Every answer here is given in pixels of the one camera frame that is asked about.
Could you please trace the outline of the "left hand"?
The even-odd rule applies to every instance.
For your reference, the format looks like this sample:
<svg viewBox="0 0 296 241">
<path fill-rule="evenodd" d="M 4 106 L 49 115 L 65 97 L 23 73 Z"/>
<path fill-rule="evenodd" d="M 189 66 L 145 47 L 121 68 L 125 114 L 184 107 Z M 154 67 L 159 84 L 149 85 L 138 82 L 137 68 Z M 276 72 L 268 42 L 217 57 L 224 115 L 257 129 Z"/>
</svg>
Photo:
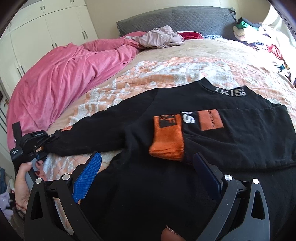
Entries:
<svg viewBox="0 0 296 241">
<path fill-rule="evenodd" d="M 26 182 L 26 174 L 32 169 L 32 162 L 22 163 L 19 167 L 15 181 L 16 208 L 26 213 L 30 198 L 30 190 Z"/>
</svg>

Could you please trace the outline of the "right hand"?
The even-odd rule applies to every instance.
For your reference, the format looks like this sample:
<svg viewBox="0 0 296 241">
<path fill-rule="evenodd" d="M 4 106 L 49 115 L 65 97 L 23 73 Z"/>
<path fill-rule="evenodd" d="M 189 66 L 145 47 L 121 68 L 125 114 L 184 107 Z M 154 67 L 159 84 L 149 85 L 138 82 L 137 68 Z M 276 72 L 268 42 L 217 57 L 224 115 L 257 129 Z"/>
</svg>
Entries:
<svg viewBox="0 0 296 241">
<path fill-rule="evenodd" d="M 161 241 L 185 241 L 185 239 L 175 233 L 170 227 L 166 227 L 162 231 Z"/>
</svg>

